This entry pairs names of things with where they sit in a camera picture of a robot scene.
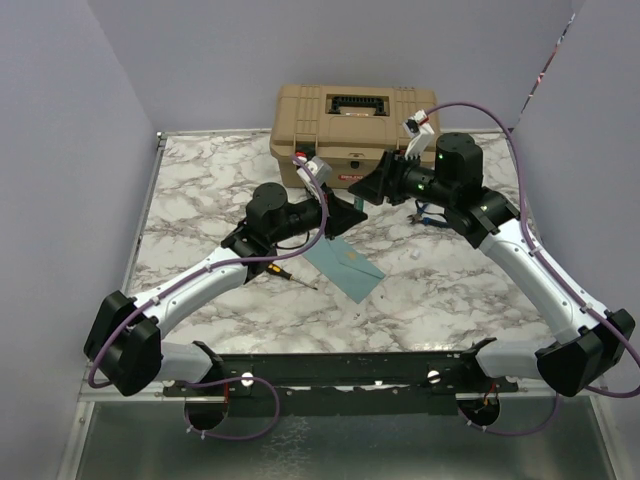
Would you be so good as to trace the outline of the teal envelope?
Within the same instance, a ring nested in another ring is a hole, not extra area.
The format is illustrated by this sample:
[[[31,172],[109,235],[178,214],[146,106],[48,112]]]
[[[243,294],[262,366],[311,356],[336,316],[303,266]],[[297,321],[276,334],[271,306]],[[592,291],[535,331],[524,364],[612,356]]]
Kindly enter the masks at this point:
[[[355,303],[361,303],[385,278],[341,237],[320,239],[303,257]]]

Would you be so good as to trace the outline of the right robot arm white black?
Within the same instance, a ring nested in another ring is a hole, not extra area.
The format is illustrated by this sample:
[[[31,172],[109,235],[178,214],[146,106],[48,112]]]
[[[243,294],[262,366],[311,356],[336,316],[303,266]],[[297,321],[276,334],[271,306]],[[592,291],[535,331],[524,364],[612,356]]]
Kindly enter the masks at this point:
[[[587,294],[521,227],[521,214],[504,195],[483,184],[483,151],[464,133],[436,141],[434,168],[418,158],[386,152],[349,192],[380,205],[409,199],[443,208],[449,227],[495,262],[547,323],[548,342],[490,340],[459,367],[461,383],[481,391],[498,377],[544,381],[573,397],[620,360],[635,328],[624,309],[616,312]]]

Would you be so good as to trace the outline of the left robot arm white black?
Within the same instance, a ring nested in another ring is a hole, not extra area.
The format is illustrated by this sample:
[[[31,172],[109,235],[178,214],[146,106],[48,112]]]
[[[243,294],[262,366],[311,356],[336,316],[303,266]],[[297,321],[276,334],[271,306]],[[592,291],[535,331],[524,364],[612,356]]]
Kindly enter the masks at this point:
[[[214,392],[223,376],[216,354],[202,342],[171,344],[166,336],[219,295],[265,272],[278,259],[277,244],[311,231],[333,239],[366,218],[327,187],[317,198],[292,203],[283,186],[260,185],[244,219],[204,260],[159,287],[133,296],[115,291],[102,301],[83,348],[91,362],[89,385],[114,386],[124,396],[154,381]]]

